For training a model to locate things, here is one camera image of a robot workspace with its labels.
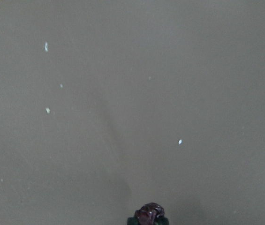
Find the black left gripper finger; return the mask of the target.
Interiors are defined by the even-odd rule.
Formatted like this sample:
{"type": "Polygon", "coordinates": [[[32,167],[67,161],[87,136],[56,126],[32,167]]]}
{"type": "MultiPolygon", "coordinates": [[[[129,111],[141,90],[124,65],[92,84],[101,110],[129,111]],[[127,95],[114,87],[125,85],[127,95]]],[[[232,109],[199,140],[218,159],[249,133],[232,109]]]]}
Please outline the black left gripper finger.
{"type": "Polygon", "coordinates": [[[151,219],[129,217],[127,219],[127,225],[169,225],[169,221],[166,217],[158,217],[151,219]]]}

